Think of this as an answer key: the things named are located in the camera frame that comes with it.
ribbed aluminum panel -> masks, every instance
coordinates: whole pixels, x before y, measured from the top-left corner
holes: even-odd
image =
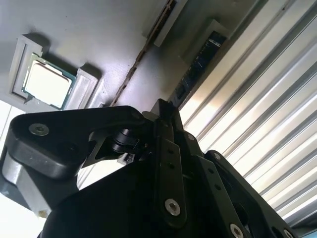
[[[181,110],[290,225],[317,213],[317,3],[269,0]]]

black mount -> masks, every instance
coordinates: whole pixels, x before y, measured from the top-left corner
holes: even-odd
[[[78,191],[82,167],[122,156],[127,166]],[[42,238],[296,237],[220,153],[201,152],[164,100],[143,115],[124,106],[18,116],[0,168],[1,192],[48,216]]]

screw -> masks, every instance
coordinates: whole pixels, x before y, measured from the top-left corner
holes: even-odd
[[[30,125],[29,131],[33,135],[38,135],[38,136],[45,136],[50,132],[49,128],[46,125],[40,124],[40,123],[35,123]]]
[[[293,238],[292,234],[288,230],[285,229],[284,232],[288,238]]]
[[[230,224],[230,230],[235,238],[243,238],[243,233],[236,224]]]
[[[220,155],[218,155],[217,153],[214,153],[213,155],[215,156],[216,159],[221,160]]]
[[[180,207],[174,199],[169,198],[165,201],[164,204],[165,204],[165,209],[168,211],[170,215],[178,216],[180,214]]]
[[[188,133],[188,139],[195,140],[194,136]]]
[[[41,210],[38,212],[38,216],[42,218],[47,218],[48,217],[48,212],[45,210]]]

corrugated metal surface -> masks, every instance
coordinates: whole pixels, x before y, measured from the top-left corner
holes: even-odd
[[[317,212],[317,4],[269,0],[181,110],[290,225]]]

hole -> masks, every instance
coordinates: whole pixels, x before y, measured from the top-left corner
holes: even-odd
[[[170,169],[172,169],[172,170],[175,168],[174,164],[172,164],[172,163],[168,163],[167,165],[168,165],[168,167],[169,167]]]
[[[44,128],[42,126],[37,126],[37,127],[35,127],[35,130],[38,132],[43,132]]]
[[[241,235],[240,231],[237,228],[233,228],[233,231],[235,232],[235,234]]]
[[[218,184],[216,184],[215,187],[217,190],[219,190],[219,191],[221,190],[221,187]]]
[[[276,238],[284,238],[282,233],[276,227],[272,227],[272,231]]]
[[[177,207],[174,203],[170,203],[169,204],[169,207],[173,210],[173,211],[176,211],[177,210]]]

